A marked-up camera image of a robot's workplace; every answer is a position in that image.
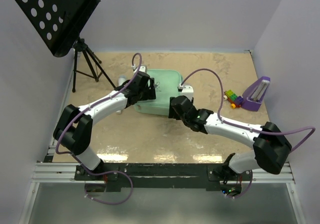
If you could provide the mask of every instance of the black mounting bracket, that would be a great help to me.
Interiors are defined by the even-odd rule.
[[[178,163],[103,163],[101,172],[118,170],[126,173],[135,188],[201,188],[207,191],[221,191],[220,181],[224,178],[215,174],[222,164],[178,164]],[[103,176],[91,176],[82,166],[76,167],[75,180],[101,180]],[[250,176],[242,174],[243,180],[250,180]],[[229,180],[236,181],[237,176]],[[118,173],[107,175],[106,191],[117,192],[121,188],[129,188],[128,179]]]
[[[230,154],[227,159],[224,161],[223,164],[217,166],[214,169],[215,175],[219,176],[220,178],[223,178],[223,183],[227,184],[229,180],[234,179],[235,176],[237,176],[237,173],[235,173],[230,167],[229,163],[232,157],[235,155],[235,153]]]

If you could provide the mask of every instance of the beige table surface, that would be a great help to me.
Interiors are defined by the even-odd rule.
[[[119,75],[132,76],[130,68],[134,53],[96,53],[102,67],[115,84]],[[222,79],[224,90],[232,89],[237,95],[257,80],[249,53],[142,53],[148,69],[171,69],[183,77],[198,68],[210,68]],[[79,70],[89,73],[81,56]],[[198,72],[188,81],[194,89],[194,105],[217,111],[220,103],[220,86],[210,72]],[[70,94],[69,103],[75,106],[88,104],[112,90],[104,76],[94,79],[77,75],[76,92]],[[258,112],[231,109],[224,102],[222,116],[234,120],[265,124],[268,115],[263,104]],[[133,107],[121,115],[115,113],[96,124],[92,130],[91,147],[105,162],[223,162],[230,153],[246,152],[248,147],[230,139],[196,133],[181,121],[164,116],[137,113]],[[74,162],[68,155],[55,155],[53,162]]]

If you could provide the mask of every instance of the gray wall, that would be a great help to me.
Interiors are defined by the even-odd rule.
[[[102,0],[82,36],[95,51],[243,51],[280,1]]]
[[[320,0],[282,0],[253,51],[258,72],[271,77],[265,104],[282,130],[320,127]],[[288,136],[296,144],[305,135]],[[290,155],[309,223],[319,223],[319,130]]]
[[[14,0],[0,0],[0,222],[17,223],[71,70],[55,58]]]

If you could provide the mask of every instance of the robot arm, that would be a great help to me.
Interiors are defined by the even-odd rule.
[[[104,101],[90,108],[96,100],[90,104],[75,107],[68,105],[54,130],[54,138],[58,140],[71,120],[81,111],[89,107],[89,110],[83,114],[76,122],[77,126],[71,126],[64,135],[61,144],[81,161],[88,169],[98,172],[98,165],[102,162],[89,146],[91,140],[92,127],[110,114],[123,110],[140,100],[152,100],[156,97],[154,79],[146,73],[146,66],[141,66],[139,73],[134,81],[116,97]],[[121,86],[115,88],[107,96],[113,96],[127,83],[125,81]]]
[[[211,110],[196,109],[192,96],[182,95],[170,100],[170,118],[182,120],[184,125],[196,132],[215,134],[238,141],[253,150],[242,154],[231,154],[217,174],[226,177],[236,175],[246,170],[262,168],[272,174],[279,174],[290,151],[291,145],[284,136],[263,135],[239,127],[234,127],[219,120],[218,115]],[[251,125],[239,121],[222,118],[228,122],[252,129],[280,132],[278,127],[267,122],[264,126]]]

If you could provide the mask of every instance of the tripod stand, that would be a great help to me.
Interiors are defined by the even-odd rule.
[[[74,44],[73,46],[74,50],[75,50],[75,54],[74,54],[74,67],[73,67],[73,86],[72,86],[72,92],[75,92],[76,91],[76,77],[77,77],[77,73],[79,74],[83,74],[85,76],[88,76],[90,78],[93,78],[95,79],[96,82],[99,81],[99,78],[100,76],[103,74],[109,81],[109,83],[115,88],[116,86],[114,85],[114,83],[112,82],[112,80],[109,78],[109,76],[106,74],[106,72],[103,70],[103,68],[101,67],[101,63],[102,61],[94,54],[94,52],[88,47],[88,45],[85,43],[85,40],[84,39],[80,39],[80,37],[78,38],[77,42]],[[88,75],[84,72],[81,72],[79,70],[77,70],[77,64],[78,64],[78,61],[77,61],[77,57],[78,57],[78,52],[82,52],[83,53],[83,56],[85,57],[86,59],[86,62],[91,70],[91,73],[92,73],[92,76],[91,75]],[[101,70],[100,74],[98,73],[95,73],[94,71],[94,68],[92,66],[92,63],[89,59],[89,56],[91,57],[91,59],[94,61],[95,65]]]

